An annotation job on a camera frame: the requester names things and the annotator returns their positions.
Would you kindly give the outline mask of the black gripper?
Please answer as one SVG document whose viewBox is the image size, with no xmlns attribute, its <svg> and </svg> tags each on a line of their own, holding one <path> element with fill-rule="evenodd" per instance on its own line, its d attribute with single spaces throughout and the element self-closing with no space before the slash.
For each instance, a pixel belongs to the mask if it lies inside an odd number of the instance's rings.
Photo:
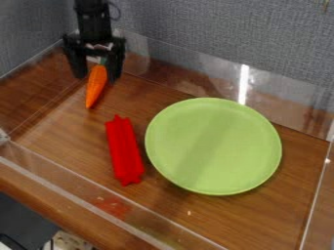
<svg viewBox="0 0 334 250">
<path fill-rule="evenodd" d="M 103 57 L 106 54 L 108 81 L 114 83 L 122 76 L 126 58 L 126 42 L 122 37 L 113 37 L 102 42 L 84 42 L 78 34 L 64 34 L 63 50 L 76 78 L 87 75 L 86 56 Z"/>
</svg>

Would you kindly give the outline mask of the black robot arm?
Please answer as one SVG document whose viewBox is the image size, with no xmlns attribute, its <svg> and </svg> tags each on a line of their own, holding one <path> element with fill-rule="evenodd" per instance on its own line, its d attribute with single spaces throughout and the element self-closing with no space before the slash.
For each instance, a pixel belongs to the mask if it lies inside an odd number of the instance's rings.
<svg viewBox="0 0 334 250">
<path fill-rule="evenodd" d="M 76 78 L 87 76 L 86 57 L 102 57 L 107 69 L 107 79 L 114 83 L 122 76 L 126 58 L 123 37 L 113 35 L 110 1 L 75 0 L 79 33 L 63 35 L 63 51 Z"/>
</svg>

